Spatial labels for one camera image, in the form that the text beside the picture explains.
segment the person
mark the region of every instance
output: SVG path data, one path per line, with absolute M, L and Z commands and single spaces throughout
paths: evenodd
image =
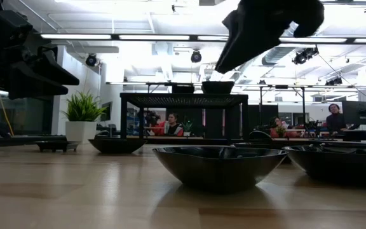
M 156 136 L 160 135 L 174 135 L 182 137 L 184 130 L 181 124 L 177 123 L 178 115 L 176 113 L 171 113 L 168 116 L 168 121 L 163 121 L 157 123 L 156 125 L 151 125 L 155 127 L 152 129 Z
M 285 132 L 283 136 L 279 136 L 279 133 L 277 133 L 276 128 L 277 127 L 283 127 L 284 129 L 286 129 L 285 126 L 283 126 L 283 123 L 282 123 L 282 121 L 280 120 L 279 117 L 274 117 L 273 118 L 273 126 L 274 127 L 271 128 L 271 133 L 270 133 L 270 136 L 272 138 L 278 138 L 278 137 L 296 138 L 296 137 L 301 136 L 300 132 L 293 132 L 293 131 L 292 132 Z
M 329 112 L 331 112 L 331 115 L 325 121 L 330 134 L 336 135 L 346 130 L 347 125 L 344 121 L 344 115 L 340 113 L 340 107 L 337 104 L 331 104 L 329 106 Z

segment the black tray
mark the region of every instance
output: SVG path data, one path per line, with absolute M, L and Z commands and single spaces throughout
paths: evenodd
M 340 185 L 366 186 L 366 148 L 289 146 L 284 150 L 313 179 Z
M 44 150 L 52 150 L 56 152 L 56 150 L 62 150 L 63 152 L 67 152 L 68 149 L 73 149 L 73 151 L 77 150 L 78 142 L 68 142 L 68 141 L 36 141 L 37 146 L 39 146 L 40 152 Z
M 112 153 L 112 154 L 133 153 L 146 143 L 146 140 L 141 139 L 114 139 L 114 138 L 96 138 L 91 139 L 89 141 L 101 153 Z
M 286 156 L 281 150 L 234 147 L 174 147 L 153 151 L 182 183 L 214 193 L 253 187 Z

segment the ceiling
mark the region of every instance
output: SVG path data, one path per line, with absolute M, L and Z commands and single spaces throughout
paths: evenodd
M 34 27 L 43 33 L 118 33 L 118 34 L 228 34 L 221 20 L 236 8 L 239 0 L 11 0 L 7 9 L 27 15 Z M 325 22 L 317 36 L 366 36 L 366 5 L 326 6 Z M 65 45 L 76 47 L 117 46 L 125 66 L 128 81 L 162 80 L 165 69 L 170 69 L 172 81 L 192 81 L 204 68 L 212 68 L 218 60 L 224 43 L 168 44 L 167 57 L 158 55 L 155 42 L 73 41 Z M 303 47 L 288 48 L 275 65 L 264 66 L 262 54 L 236 70 L 235 79 L 241 83 L 257 83 L 260 79 L 272 84 L 324 84 L 337 76 L 334 70 L 349 79 L 350 83 L 365 85 L 358 77 L 366 72 L 366 46 L 318 45 L 320 56 L 303 65 L 292 63 L 295 53 Z M 79 56 L 86 54 L 77 49 Z M 191 52 L 200 50 L 203 60 L 199 64 L 190 61 Z M 212 75 L 213 80 L 229 80 L 225 76 Z

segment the computer monitor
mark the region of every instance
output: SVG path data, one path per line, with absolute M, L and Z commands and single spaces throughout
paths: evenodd
M 100 117 L 100 121 L 109 121 L 111 120 L 111 106 L 112 102 L 107 102 L 101 105 L 101 108 L 105 108 L 104 113 Z
M 347 124 L 366 125 L 366 102 L 342 101 L 342 113 Z

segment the man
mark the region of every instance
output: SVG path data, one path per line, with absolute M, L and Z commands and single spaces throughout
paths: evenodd
M 156 124 L 152 131 L 155 135 L 174 135 L 174 136 L 183 136 L 184 130 L 183 127 L 177 123 L 177 114 L 171 113 L 168 117 L 168 121 L 163 121 L 161 123 Z
M 344 115 L 340 113 L 340 107 L 337 104 L 329 106 L 331 115 L 326 118 L 327 128 L 332 135 L 336 135 L 346 130 Z

